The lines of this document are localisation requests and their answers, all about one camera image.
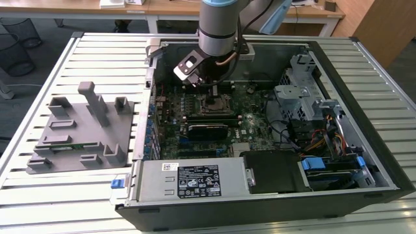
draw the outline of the warning label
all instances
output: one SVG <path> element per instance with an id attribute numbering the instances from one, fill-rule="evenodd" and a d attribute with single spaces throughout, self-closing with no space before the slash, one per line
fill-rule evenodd
<path id="1" fill-rule="evenodd" d="M 179 167 L 177 178 L 180 198 L 221 195 L 219 165 Z"/>

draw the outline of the aluminum workbench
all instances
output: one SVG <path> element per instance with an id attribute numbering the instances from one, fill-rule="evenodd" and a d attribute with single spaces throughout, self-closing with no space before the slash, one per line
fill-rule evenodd
<path id="1" fill-rule="evenodd" d="M 135 102 L 135 136 L 148 65 L 149 38 L 193 35 L 85 33 L 71 38 L 45 85 L 0 159 L 0 233 L 140 233 L 109 204 L 109 183 L 131 171 L 135 138 L 125 168 L 28 175 L 27 161 L 51 114 L 52 97 L 85 102 L 80 81 L 93 81 L 105 101 L 123 95 Z M 371 119 L 408 177 L 416 181 L 416 105 L 359 42 L 343 38 L 247 36 L 251 39 L 316 40 Z M 416 193 L 340 218 L 240 225 L 168 233 L 416 233 Z"/>

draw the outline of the blue latch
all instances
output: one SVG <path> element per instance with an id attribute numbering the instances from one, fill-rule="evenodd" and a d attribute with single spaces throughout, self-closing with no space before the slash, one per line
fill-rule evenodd
<path id="1" fill-rule="evenodd" d="M 124 188 L 124 179 L 113 179 L 111 182 L 112 189 L 123 189 Z"/>
<path id="2" fill-rule="evenodd" d="M 365 161 L 361 156 L 357 156 L 357 162 L 359 162 L 360 167 L 365 166 Z"/>
<path id="3" fill-rule="evenodd" d="M 325 169 L 324 160 L 320 157 L 308 157 L 301 161 L 304 170 Z"/>

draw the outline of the black trash bin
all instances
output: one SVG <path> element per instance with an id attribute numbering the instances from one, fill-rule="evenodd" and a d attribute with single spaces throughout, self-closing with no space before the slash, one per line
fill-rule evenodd
<path id="1" fill-rule="evenodd" d="M 16 34 L 0 34 L 0 68 L 12 77 L 23 76 L 35 69 L 35 64 L 19 43 Z"/>
<path id="2" fill-rule="evenodd" d="M 16 34 L 24 48 L 33 48 L 41 44 L 40 36 L 31 19 L 0 18 L 5 30 Z"/>

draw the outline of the white cable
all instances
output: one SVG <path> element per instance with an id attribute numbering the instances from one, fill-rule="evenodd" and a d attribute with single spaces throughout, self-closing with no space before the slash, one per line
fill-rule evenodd
<path id="1" fill-rule="evenodd" d="M 40 84 L 9 84 L 7 86 L 39 86 L 39 87 L 43 87 L 43 85 L 40 85 Z"/>

